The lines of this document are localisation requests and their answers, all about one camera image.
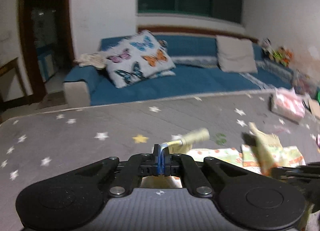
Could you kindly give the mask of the beige cushion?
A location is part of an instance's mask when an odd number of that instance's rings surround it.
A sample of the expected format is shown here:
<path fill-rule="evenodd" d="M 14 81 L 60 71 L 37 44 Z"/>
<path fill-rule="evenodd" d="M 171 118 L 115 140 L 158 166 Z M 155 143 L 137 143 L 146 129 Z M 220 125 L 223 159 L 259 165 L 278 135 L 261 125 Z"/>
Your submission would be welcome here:
<path fill-rule="evenodd" d="M 223 72 L 257 73 L 252 42 L 248 39 L 217 36 L 217 59 Z"/>

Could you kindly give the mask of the butterfly print pillow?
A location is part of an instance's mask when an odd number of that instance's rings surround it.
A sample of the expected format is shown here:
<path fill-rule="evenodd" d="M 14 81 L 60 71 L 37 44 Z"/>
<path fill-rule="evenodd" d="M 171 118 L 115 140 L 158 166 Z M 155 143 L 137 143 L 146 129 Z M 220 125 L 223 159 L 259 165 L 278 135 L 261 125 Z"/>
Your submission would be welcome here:
<path fill-rule="evenodd" d="M 109 78 L 124 88 L 176 68 L 165 47 L 148 30 L 124 38 L 103 52 Z"/>

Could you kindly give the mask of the yellow and orange plush toys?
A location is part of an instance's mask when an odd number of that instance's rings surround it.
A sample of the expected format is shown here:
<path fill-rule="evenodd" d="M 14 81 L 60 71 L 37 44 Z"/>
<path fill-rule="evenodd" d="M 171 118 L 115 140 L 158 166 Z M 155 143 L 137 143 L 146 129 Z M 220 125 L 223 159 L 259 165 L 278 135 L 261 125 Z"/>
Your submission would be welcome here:
<path fill-rule="evenodd" d="M 293 59 L 293 52 L 283 46 L 280 46 L 277 50 L 272 52 L 272 59 L 284 67 L 289 67 L 291 59 Z"/>

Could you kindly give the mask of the dark wooden desk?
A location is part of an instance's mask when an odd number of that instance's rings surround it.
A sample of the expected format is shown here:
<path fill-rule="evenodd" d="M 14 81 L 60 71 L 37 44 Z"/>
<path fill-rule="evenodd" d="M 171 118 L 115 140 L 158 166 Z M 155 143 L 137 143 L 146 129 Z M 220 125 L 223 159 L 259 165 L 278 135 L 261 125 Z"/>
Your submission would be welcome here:
<path fill-rule="evenodd" d="M 1 111 L 30 105 L 32 96 L 28 94 L 18 65 L 18 57 L 1 65 Z"/>

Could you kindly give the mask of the panda plush toy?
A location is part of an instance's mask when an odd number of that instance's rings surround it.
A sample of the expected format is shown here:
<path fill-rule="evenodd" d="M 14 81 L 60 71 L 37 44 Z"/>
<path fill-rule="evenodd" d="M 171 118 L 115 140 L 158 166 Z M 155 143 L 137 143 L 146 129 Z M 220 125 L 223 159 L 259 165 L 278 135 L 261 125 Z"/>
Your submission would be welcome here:
<path fill-rule="evenodd" d="M 260 43 L 260 46 L 263 50 L 263 57 L 273 59 L 273 49 L 271 46 L 271 41 L 268 38 L 264 38 Z"/>

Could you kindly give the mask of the blue sofa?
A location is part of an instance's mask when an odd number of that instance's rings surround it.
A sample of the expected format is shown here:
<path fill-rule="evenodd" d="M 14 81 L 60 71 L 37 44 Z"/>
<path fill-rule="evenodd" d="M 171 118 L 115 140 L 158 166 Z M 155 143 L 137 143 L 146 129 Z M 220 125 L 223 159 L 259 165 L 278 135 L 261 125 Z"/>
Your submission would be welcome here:
<path fill-rule="evenodd" d="M 76 65 L 63 82 L 64 95 L 71 108 L 102 106 L 114 103 L 154 100 L 160 98 L 224 93 L 245 90 L 291 88 L 293 71 L 263 58 L 262 48 L 252 43 L 257 73 L 223 72 L 217 59 L 213 37 L 188 35 L 154 35 L 165 47 L 176 68 L 124 88 L 116 88 L 107 69 Z M 98 51 L 116 46 L 125 37 L 101 40 Z"/>

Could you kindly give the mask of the cream crocheted cloth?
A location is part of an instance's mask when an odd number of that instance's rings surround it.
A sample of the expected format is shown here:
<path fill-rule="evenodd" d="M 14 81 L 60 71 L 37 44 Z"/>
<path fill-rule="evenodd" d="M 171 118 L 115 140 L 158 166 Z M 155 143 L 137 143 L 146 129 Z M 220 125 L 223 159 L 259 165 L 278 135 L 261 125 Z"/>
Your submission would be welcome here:
<path fill-rule="evenodd" d="M 74 63 L 80 67 L 92 66 L 98 70 L 106 68 L 106 58 L 99 53 L 81 54 L 74 60 Z"/>

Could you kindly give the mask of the colourful patterned baby garment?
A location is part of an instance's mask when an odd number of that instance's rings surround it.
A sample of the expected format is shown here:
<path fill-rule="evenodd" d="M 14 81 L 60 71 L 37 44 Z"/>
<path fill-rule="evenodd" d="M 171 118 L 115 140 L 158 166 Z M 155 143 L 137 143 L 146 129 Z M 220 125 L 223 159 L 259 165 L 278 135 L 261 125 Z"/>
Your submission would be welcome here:
<path fill-rule="evenodd" d="M 235 148 L 189 149 L 186 152 L 194 161 L 203 162 L 211 156 L 256 174 L 268 176 L 272 168 L 306 165 L 297 146 L 283 147 L 275 134 L 266 134 L 258 129 L 250 131 L 248 141 L 238 151 Z"/>

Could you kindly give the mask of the dark wooden doorway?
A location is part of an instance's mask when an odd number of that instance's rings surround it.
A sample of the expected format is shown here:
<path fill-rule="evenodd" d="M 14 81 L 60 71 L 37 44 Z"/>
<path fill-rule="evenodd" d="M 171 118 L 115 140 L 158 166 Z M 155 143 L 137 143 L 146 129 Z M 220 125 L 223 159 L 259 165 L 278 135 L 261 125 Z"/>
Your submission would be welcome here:
<path fill-rule="evenodd" d="M 18 0 L 18 24 L 31 97 L 40 102 L 73 67 L 69 0 Z"/>

